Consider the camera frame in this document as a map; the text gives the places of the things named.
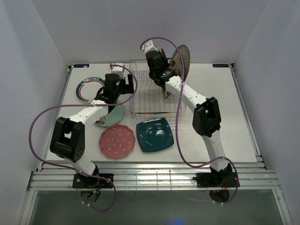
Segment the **wire dish rack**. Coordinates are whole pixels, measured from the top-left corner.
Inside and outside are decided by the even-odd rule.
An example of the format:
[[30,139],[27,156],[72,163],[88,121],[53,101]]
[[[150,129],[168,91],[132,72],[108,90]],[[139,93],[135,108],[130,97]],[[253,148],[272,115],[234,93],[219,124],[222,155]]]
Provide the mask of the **wire dish rack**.
[[168,96],[149,77],[146,59],[133,59],[129,66],[138,81],[137,92],[129,101],[132,116],[146,120],[155,118],[175,120],[179,100],[173,94]]

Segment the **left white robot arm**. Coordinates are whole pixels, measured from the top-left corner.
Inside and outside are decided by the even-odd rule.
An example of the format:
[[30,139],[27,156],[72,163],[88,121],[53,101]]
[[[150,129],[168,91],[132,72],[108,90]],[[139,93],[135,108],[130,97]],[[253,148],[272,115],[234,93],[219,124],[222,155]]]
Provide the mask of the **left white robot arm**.
[[114,109],[120,95],[135,93],[136,78],[130,73],[127,79],[128,84],[117,73],[106,74],[104,86],[88,107],[68,118],[59,117],[55,122],[50,152],[69,162],[88,187],[99,183],[99,170],[84,154],[85,131]]

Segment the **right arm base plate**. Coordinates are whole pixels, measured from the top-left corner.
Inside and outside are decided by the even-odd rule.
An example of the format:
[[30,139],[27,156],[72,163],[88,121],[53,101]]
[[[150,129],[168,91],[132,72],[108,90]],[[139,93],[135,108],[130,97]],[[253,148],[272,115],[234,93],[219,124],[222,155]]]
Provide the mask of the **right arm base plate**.
[[240,186],[235,172],[224,178],[218,177],[211,172],[200,172],[195,174],[193,180],[197,182],[198,188],[235,188]]

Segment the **speckled round plate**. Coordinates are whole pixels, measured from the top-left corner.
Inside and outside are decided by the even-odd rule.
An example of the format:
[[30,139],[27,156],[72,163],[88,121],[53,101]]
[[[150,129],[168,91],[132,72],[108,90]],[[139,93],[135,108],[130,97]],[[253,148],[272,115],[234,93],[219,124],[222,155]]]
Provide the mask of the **speckled round plate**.
[[189,48],[186,45],[180,45],[178,47],[182,58],[183,58],[183,65],[184,65],[184,81],[186,80],[190,68],[190,51]]

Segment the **teal square plate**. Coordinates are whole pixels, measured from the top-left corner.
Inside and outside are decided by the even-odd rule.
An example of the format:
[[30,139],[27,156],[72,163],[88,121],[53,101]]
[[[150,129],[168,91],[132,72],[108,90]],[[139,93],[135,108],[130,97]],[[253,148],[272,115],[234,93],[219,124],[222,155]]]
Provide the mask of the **teal square plate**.
[[138,143],[144,153],[155,153],[174,145],[173,133],[165,118],[156,118],[136,125]]

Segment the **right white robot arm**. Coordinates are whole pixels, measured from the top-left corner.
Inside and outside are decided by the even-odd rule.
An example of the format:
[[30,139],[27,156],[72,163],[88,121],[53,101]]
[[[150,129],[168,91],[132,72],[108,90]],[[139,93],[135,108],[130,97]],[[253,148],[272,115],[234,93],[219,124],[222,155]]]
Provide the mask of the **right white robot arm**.
[[239,186],[237,170],[225,156],[220,138],[221,115],[216,98],[207,98],[183,82],[183,79],[169,67],[162,50],[150,50],[145,54],[150,70],[149,76],[155,84],[178,97],[193,113],[192,126],[204,140],[210,172],[197,175],[201,187]]

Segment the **pink dotted plate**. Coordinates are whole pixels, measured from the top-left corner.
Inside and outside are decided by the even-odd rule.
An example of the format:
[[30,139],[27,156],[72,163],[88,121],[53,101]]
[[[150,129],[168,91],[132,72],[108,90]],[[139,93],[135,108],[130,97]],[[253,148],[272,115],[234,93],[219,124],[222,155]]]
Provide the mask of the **pink dotted plate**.
[[135,135],[126,125],[116,124],[102,132],[99,141],[100,151],[108,158],[127,157],[135,147]]

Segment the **cream floral square plate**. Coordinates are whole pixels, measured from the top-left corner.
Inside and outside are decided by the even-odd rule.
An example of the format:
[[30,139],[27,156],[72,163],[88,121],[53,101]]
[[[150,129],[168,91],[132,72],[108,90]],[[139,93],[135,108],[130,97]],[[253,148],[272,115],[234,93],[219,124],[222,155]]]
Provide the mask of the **cream floral square plate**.
[[182,76],[182,65],[180,55],[178,52],[174,52],[170,60],[169,68],[173,70],[179,77]]

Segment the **black floral square plate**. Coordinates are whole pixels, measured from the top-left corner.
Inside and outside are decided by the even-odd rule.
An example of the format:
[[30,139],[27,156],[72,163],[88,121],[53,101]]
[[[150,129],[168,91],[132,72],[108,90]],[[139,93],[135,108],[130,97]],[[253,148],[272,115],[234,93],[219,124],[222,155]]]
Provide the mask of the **black floral square plate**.
[[166,68],[169,68],[168,59],[167,59],[167,57],[166,57],[166,54],[165,54],[163,48],[160,50],[160,55],[161,55],[161,57],[162,57],[162,62],[163,62],[163,64],[164,64],[164,66],[165,66]]

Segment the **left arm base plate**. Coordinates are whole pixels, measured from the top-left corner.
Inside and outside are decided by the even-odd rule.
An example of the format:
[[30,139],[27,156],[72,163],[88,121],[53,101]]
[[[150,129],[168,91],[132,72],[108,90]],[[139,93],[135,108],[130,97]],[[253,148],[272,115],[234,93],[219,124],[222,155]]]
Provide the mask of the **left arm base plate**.
[[112,188],[112,184],[103,179],[96,179],[92,177],[87,177],[81,174],[76,173],[73,178],[72,188],[82,189],[82,188],[93,188],[97,189],[102,188]]

